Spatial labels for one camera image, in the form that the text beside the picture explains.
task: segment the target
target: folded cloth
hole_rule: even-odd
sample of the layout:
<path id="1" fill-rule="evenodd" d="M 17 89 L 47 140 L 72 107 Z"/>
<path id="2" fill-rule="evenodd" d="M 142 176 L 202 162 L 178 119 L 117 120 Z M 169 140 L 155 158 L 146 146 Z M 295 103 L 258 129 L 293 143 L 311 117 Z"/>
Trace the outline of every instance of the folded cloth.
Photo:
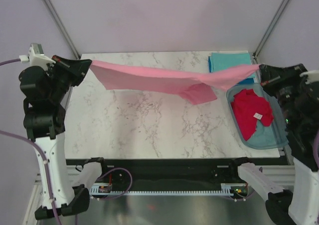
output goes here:
<path id="1" fill-rule="evenodd" d="M 197 105 L 217 99 L 211 87 L 227 90 L 254 73 L 258 67 L 257 64 L 239 65 L 215 73 L 194 73 L 93 61 L 91 70 L 107 90 L 176 94 Z"/>
<path id="2" fill-rule="evenodd" d="M 255 133 L 258 119 L 263 126 L 270 126 L 274 120 L 269 102 L 257 96 L 253 89 L 243 89 L 237 93 L 231 106 L 245 140 Z"/>

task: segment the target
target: gray floor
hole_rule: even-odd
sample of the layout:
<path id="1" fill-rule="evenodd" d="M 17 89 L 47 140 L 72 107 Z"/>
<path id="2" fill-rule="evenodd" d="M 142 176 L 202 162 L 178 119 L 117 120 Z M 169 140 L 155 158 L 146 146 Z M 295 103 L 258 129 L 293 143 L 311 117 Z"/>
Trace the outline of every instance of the gray floor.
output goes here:
<path id="1" fill-rule="evenodd" d="M 62 217 L 74 225 L 74 217 Z M 55 220 L 41 225 L 55 225 Z M 111 201 L 92 200 L 78 225 L 274 225 L 265 204 L 255 194 L 246 202 L 220 197 L 125 196 Z"/>

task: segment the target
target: stack of folded cloth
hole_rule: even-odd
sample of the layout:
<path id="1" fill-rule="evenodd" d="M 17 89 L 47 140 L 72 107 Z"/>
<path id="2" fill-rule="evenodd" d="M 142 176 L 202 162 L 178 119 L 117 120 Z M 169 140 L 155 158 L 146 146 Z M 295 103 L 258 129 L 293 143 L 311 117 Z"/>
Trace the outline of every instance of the stack of folded cloth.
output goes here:
<path id="1" fill-rule="evenodd" d="M 218 72 L 240 64 L 251 64 L 250 55 L 246 53 L 217 53 L 213 52 L 208 57 L 209 72 Z M 256 74 L 252 74 L 238 84 L 254 83 Z"/>

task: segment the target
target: white cable connector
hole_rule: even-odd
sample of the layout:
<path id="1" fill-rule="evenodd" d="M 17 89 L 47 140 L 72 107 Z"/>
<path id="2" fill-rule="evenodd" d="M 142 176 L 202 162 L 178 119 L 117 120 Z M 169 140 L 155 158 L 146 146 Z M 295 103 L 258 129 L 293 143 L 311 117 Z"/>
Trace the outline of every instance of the white cable connector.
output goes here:
<path id="1" fill-rule="evenodd" d="M 28 63 L 29 62 L 29 57 L 27 55 L 20 55 L 19 59 L 21 63 Z"/>

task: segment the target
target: table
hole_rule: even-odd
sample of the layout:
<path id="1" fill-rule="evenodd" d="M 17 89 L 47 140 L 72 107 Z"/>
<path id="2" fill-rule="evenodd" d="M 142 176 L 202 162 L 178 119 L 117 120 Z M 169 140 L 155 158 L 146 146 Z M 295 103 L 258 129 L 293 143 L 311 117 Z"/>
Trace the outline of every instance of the table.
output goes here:
<path id="1" fill-rule="evenodd" d="M 101 53 L 83 54 L 82 59 L 208 73 L 210 53 Z M 70 97 L 66 158 L 279 157 L 278 149 L 255 150 L 240 141 L 225 92 L 215 92 L 217 100 L 193 106 L 176 95 L 108 91 L 89 71 Z"/>

